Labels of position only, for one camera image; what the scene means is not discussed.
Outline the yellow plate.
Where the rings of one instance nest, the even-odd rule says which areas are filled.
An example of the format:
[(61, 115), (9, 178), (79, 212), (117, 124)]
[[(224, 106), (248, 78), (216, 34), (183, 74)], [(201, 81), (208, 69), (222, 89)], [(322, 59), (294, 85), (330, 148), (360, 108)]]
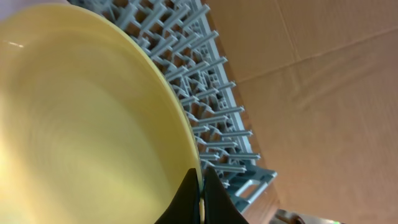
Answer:
[(155, 223), (198, 152), (154, 63), (104, 17), (1, 22), (1, 222)]

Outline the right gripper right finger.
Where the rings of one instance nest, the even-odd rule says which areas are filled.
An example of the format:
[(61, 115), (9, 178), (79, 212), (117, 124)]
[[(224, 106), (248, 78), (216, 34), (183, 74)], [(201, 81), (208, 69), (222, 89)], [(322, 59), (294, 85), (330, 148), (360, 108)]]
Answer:
[(214, 168), (205, 172), (204, 184), (206, 224), (248, 224), (232, 203)]

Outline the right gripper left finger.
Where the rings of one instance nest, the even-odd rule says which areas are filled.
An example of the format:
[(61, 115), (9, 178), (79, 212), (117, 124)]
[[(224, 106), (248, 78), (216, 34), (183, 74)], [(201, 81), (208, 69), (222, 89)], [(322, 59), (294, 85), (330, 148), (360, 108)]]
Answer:
[(200, 224), (200, 188), (195, 168), (187, 171), (170, 205), (155, 224)]

